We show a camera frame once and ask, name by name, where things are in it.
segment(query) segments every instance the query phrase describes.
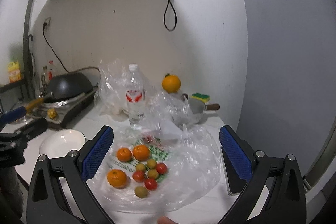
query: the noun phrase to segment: clear plastic bag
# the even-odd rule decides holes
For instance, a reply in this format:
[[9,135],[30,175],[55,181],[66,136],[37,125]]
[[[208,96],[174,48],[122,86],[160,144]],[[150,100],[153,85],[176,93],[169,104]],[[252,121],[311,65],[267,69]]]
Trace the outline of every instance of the clear plastic bag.
[[[101,80],[97,93],[103,106],[101,112],[112,116],[120,115],[123,112],[127,114],[125,91],[128,70],[119,59],[108,65],[100,64],[99,69]],[[171,120],[176,125],[196,124],[199,121],[187,102],[168,94],[164,90],[156,89],[143,73],[140,72],[140,74],[146,95],[145,119],[141,121],[144,128],[157,126],[163,119]]]
[[[219,149],[204,127],[180,131],[179,138],[167,130],[115,131],[115,141],[106,154],[95,177],[87,183],[103,209],[112,216],[113,211],[129,213],[168,212],[182,208],[208,193],[220,180],[221,160]],[[159,186],[149,191],[146,198],[134,194],[136,186],[143,186],[130,179],[124,189],[115,189],[106,180],[111,169],[123,170],[130,178],[137,160],[124,164],[115,157],[121,147],[132,150],[135,145],[146,144],[152,157],[164,162],[168,173],[159,177]]]

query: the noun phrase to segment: white countertop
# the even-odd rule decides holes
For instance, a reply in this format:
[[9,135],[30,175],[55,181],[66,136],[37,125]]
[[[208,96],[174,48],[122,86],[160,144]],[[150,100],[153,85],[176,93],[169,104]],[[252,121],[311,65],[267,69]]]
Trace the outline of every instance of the white countertop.
[[[220,147],[218,134],[224,123],[215,112],[208,112],[206,117],[207,119],[203,125],[214,137],[218,147]],[[69,124],[68,128],[75,128],[83,132],[85,138],[87,140],[91,140],[103,125],[108,125],[111,128],[116,129],[118,127],[125,127],[129,125],[129,122],[128,120],[116,122],[108,115],[99,115],[98,109],[92,105],[76,117],[76,119]],[[17,126],[7,125],[3,132],[13,132],[14,128],[17,128]],[[28,184],[30,184],[35,163],[39,156],[39,147],[43,140],[54,132],[54,130],[47,130],[28,142],[28,146],[24,151],[26,161],[24,164],[16,166],[16,171]],[[70,193],[66,180],[64,178],[60,178],[60,181],[73,213],[76,216],[83,218]],[[265,186],[250,217],[254,217],[260,213],[267,195],[268,190]],[[236,199],[237,196],[229,196],[227,193],[225,175],[222,170],[220,182],[204,197],[179,210],[165,213],[165,215],[180,224],[216,224],[225,215]],[[117,224],[154,224],[157,223],[157,218],[162,215],[163,213],[130,214],[115,212],[112,220]]]

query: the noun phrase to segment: electrical outlet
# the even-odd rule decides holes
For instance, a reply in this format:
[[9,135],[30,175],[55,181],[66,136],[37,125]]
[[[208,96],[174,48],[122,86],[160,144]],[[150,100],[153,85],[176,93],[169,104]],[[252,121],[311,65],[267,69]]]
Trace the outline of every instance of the electrical outlet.
[[48,17],[44,20],[44,23],[47,23],[47,26],[44,29],[48,29],[50,26],[51,17]]

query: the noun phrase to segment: blue gripper pad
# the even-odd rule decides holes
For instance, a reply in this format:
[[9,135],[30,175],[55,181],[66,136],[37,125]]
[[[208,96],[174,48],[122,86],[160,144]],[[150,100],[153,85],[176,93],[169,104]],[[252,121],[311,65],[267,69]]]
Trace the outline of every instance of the blue gripper pad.
[[252,178],[252,164],[226,126],[219,131],[219,142],[235,168],[240,179],[249,182]]
[[1,124],[8,124],[14,122],[27,114],[26,108],[24,106],[18,107],[12,111],[5,112],[0,116]]
[[109,126],[103,126],[93,140],[87,141],[78,157],[78,168],[84,181],[92,179],[106,153],[113,143],[113,130]]

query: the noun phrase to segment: kitchen sponge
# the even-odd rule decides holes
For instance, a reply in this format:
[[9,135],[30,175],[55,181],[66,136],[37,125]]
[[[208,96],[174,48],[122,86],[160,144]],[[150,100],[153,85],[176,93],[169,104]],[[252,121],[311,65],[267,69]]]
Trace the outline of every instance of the kitchen sponge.
[[194,99],[201,100],[203,103],[207,103],[210,100],[209,95],[201,93],[194,93],[191,97]]

